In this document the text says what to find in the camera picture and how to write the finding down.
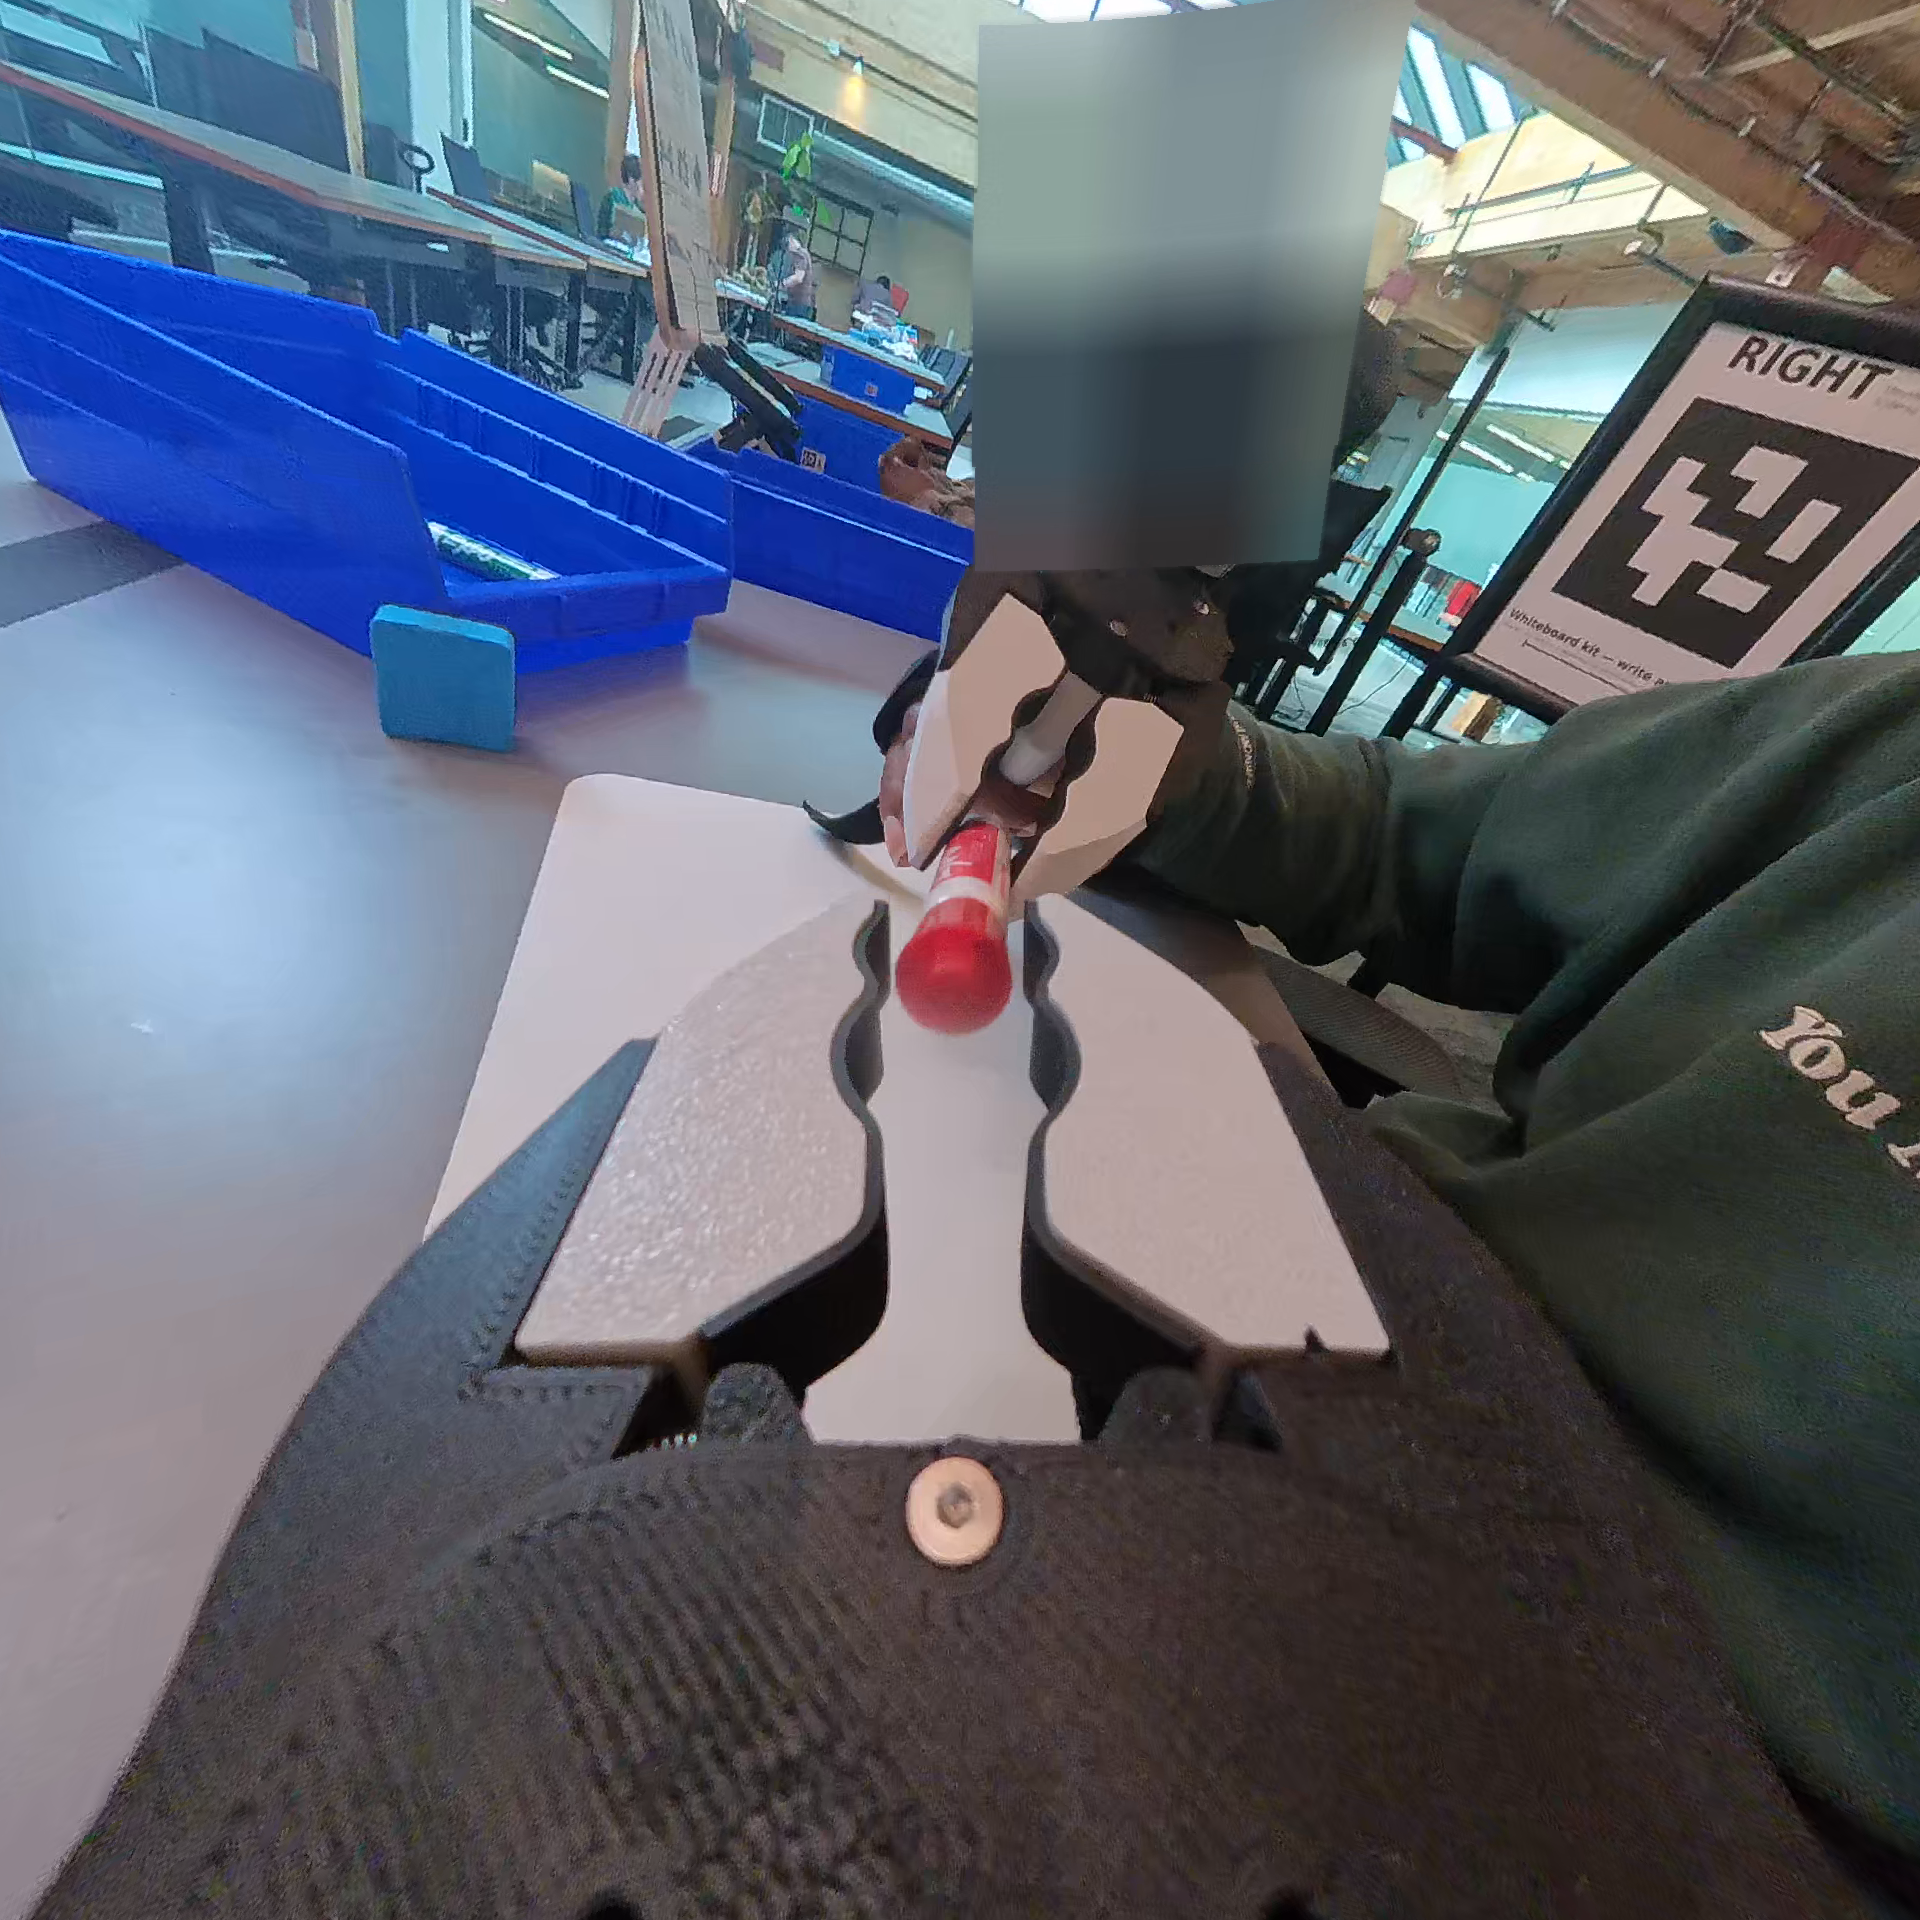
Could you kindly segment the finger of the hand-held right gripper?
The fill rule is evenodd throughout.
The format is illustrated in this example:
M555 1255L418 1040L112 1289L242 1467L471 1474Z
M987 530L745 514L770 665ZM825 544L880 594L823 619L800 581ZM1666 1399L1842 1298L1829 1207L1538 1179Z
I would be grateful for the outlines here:
M1104 873L1145 830L1184 725L1159 704L1106 699L1090 718L1090 761L1063 782L1058 811L1013 878L1019 914Z
M1008 823L1022 850L1017 878L1061 878L1051 848L1063 814L1063 754L1033 779L1010 784L997 773L1022 729L1019 706L1047 706L1063 677L1063 654L1049 626L1024 599L1003 592L967 640L951 613L949 645L919 699L898 791L898 866L926 871L951 832L976 809Z

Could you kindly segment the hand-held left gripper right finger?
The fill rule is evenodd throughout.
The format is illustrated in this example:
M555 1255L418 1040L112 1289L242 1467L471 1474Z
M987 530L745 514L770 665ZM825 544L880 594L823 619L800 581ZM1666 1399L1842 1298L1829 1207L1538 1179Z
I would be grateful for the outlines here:
M1381 1360L1360 1278L1253 1033L1202 983L1065 896L1026 907L1038 1255L1205 1376Z

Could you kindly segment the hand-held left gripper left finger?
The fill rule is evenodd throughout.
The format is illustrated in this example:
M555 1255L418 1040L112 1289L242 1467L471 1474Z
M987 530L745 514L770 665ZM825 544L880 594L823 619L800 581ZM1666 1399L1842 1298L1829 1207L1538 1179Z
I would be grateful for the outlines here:
M889 907L839 901L656 1035L514 1346L530 1362L825 1376L878 1328Z

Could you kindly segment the red dry-erase marker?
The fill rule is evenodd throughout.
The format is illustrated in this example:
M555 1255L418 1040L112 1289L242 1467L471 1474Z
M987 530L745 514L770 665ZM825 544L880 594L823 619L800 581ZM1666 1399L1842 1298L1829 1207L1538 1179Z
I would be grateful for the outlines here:
M933 683L917 734L907 805L919 827L917 857L935 873L960 830L997 830L1010 878L1058 811L1070 775L1090 761L1090 718L1104 702L1065 670L1017 697L965 693L958 674Z

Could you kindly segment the red marker cap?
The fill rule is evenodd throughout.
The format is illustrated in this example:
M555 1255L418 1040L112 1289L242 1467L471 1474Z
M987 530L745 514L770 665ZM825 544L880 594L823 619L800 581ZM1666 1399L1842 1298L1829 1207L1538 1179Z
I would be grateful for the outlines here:
M894 981L903 1013L928 1033L967 1038L994 1024L1015 987L1003 891L969 875L937 885Z

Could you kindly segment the white whiteboard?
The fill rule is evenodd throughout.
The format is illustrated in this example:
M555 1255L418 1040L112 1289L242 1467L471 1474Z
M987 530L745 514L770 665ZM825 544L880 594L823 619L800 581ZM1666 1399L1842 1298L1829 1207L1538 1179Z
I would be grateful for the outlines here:
M434 1214L439 1227L478 1225L482 1179L594 1072L613 1070L603 1083L610 1118L585 1125L571 1173L544 1175L539 1193L553 1216L533 1227L530 1278L512 1285L498 1321L510 1367L535 1385L585 1385L590 1369L651 1369L686 1408L718 1383L720 1371L530 1362L514 1337L670 1019L720 974L839 901L885 903L889 960L898 960L923 891L923 880L887 873L875 855L839 848L793 807L617 775L590 775L565 791ZM1202 983L1255 1045L1278 1031L1278 997L1234 928L1125 896L1067 901ZM1257 1051L1278 1090L1271 1067L1289 1056ZM1029 1154L1045 1120L1031 1065L1024 983L1015 983L1013 1008L971 1040L935 1038L887 990L871 1113L889 1291L875 1333L850 1358L825 1376L795 1376L818 1440L921 1451L937 1442L1063 1445L1077 1429L1074 1383L1088 1397L1111 1394L1145 1367L1186 1365L1223 1397L1239 1376L1273 1362L1351 1362L1312 1351L1205 1376L1184 1349L1141 1330L1038 1255L1024 1225Z

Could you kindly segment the blue whiteboard eraser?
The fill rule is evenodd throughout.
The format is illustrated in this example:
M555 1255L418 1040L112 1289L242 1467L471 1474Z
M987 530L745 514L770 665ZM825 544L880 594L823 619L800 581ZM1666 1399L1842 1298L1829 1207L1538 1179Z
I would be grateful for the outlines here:
M517 638L487 622L382 606L368 624L375 718L384 736L512 752Z

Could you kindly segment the blue plastic bin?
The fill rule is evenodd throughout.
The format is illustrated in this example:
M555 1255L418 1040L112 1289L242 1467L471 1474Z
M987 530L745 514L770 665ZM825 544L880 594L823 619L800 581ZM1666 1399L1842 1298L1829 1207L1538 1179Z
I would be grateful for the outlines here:
M729 606L718 469L357 306L7 231L2 386L43 487L359 654L382 606L505 629L521 670ZM427 521L558 581L466 581Z
M944 633L974 558L967 526L754 448L702 457L727 480L741 583L921 640Z
M832 393L896 416L944 393L944 382L917 357L901 357L832 329L821 336L821 370Z

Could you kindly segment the person's right hand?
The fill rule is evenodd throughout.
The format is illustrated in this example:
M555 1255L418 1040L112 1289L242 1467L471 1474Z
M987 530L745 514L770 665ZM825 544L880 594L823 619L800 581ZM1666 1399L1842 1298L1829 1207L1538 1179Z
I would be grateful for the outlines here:
M905 779L912 761L921 720L921 699L907 704L889 702L875 715L875 741L880 745L878 814L880 841L898 869L917 869L912 834L905 827Z

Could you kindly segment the black office chair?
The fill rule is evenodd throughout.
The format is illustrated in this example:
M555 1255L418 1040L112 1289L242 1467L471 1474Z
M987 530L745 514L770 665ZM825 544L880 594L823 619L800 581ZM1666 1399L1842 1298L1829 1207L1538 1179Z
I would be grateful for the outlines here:
M1278 722L1291 683L1301 674L1326 674L1351 633L1360 640L1362 663L1392 633L1433 562L1442 542L1438 533L1406 528L1387 539L1358 587L1335 583L1392 494L1390 487L1337 478L1328 489L1328 521L1314 567L1296 562L1234 571L1227 587L1227 683L1255 718Z

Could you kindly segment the green sweatshirt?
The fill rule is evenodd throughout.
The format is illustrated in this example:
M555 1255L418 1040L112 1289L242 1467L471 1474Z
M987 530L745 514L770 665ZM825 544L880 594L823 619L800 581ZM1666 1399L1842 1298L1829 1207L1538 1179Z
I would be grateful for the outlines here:
M1513 1017L1435 1182L1646 1449L1776 1767L1915 1911L1915 658L1360 766L1369 935Z

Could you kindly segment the wooden sign board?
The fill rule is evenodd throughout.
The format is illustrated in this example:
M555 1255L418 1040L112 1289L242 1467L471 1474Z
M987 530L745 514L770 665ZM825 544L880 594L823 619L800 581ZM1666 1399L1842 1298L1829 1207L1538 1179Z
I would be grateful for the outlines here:
M656 329L640 352L622 425L647 439L670 414L693 354L722 345L713 261L711 149L690 2L638 2L631 96Z

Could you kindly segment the black framed tag sign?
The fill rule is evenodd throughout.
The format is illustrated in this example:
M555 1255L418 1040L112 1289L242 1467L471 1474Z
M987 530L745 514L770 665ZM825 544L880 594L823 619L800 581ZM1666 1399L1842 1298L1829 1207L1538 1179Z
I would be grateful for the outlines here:
M1915 304L1710 277L1383 725L1838 656L1915 583Z

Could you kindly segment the wooden desk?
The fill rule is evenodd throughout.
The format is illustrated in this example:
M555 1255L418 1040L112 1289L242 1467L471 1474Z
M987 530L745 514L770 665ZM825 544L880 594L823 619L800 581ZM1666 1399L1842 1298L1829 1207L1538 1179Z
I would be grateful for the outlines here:
M555 379L562 391L581 384L587 279L581 256L537 235L512 231L485 213L341 174L249 135L226 133L96 87L53 80L14 62L2 62L2 82L48 103L71 121L91 123L96 130L110 128L135 142L160 169L171 206L181 203L190 185L215 181L217 194L229 201L251 194L309 208L327 233L320 247L336 256L377 256L407 272L421 272L427 265L441 265L446 272L478 272L480 258L491 256L494 286L503 297L503 320L496 325L491 347L496 363L510 373L533 363L523 299L528 293L542 293L560 306Z

